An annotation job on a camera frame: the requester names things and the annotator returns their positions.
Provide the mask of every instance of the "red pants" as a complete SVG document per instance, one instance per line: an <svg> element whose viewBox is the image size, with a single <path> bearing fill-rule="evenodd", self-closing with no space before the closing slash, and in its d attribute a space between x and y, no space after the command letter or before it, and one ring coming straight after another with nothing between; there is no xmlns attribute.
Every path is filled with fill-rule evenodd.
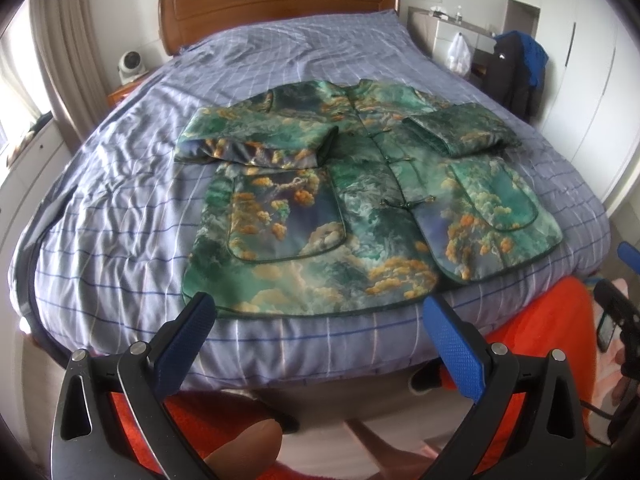
<svg viewBox="0 0 640 480"><path fill-rule="evenodd" d="M591 297L575 278L565 278L550 291L533 301L524 311L501 329L487 337L489 342L503 342L513 353L545 356L560 348L567 355L581 399L591 399L595 380L596 341L591 313ZM443 371L444 385L454 388ZM127 437L140 463L158 471L158 466L138 432L136 423L122 395L114 402ZM207 456L234 439L250 425L268 417L257 403L215 392L185 392L167 399L165 405L189 443L201 457ZM482 461L481 468L493 465L504 449L518 418L522 396L515 396L500 428ZM276 464L261 480L308 479L300 473Z"/></svg>

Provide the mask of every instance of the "plastic bag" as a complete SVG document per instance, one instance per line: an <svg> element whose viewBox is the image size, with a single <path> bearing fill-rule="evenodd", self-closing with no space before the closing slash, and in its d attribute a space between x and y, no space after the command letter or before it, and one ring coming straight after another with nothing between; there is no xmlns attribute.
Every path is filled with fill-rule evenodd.
<svg viewBox="0 0 640 480"><path fill-rule="evenodd" d="M466 78L471 72L471 50L462 33L457 33L449 47L446 67L460 77Z"/></svg>

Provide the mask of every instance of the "wardrobe handle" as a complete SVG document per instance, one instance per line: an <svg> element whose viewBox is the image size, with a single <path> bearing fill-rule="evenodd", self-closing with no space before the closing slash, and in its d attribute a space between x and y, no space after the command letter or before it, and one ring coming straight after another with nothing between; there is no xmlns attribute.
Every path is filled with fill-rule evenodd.
<svg viewBox="0 0 640 480"><path fill-rule="evenodd" d="M607 86L609 86L609 79L611 79L611 71L613 70L613 62L616 59L616 48L613 48L613 55L611 56L611 64L609 65L609 73L607 74L607 79L604 82L604 88L602 89L602 95L607 91Z"/></svg>
<svg viewBox="0 0 640 480"><path fill-rule="evenodd" d="M569 51L566 53L566 61L564 62L564 67L569 64L569 58L571 57L571 49L574 47L574 38L575 38L575 22L574 29L571 31L571 41L569 42Z"/></svg>

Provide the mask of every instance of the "green floral jacket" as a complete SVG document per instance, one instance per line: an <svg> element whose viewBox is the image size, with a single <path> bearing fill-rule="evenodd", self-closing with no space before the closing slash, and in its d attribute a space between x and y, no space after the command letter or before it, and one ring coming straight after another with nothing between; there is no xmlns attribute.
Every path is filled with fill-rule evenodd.
<svg viewBox="0 0 640 480"><path fill-rule="evenodd" d="M497 155L517 143L479 105L370 80L202 108L175 149L218 165L183 294L224 316L352 314L539 258L562 235Z"/></svg>

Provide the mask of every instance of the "blue gripper pad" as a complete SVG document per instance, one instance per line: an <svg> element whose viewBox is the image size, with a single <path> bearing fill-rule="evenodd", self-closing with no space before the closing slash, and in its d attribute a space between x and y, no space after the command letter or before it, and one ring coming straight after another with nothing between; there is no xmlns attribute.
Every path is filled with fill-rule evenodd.
<svg viewBox="0 0 640 480"><path fill-rule="evenodd" d="M424 300L422 322L460 393L478 402L486 386L484 365L463 335L462 320L444 298L433 294Z"/></svg>
<svg viewBox="0 0 640 480"><path fill-rule="evenodd" d="M159 400L180 390L180 385L216 320L216 304L209 294L196 294L185 310L189 310L194 303L192 312L155 362L154 393ZM182 321L180 316L173 322Z"/></svg>
<svg viewBox="0 0 640 480"><path fill-rule="evenodd" d="M640 274L640 251L629 242L622 242L618 246L618 257L631 267L633 272Z"/></svg>

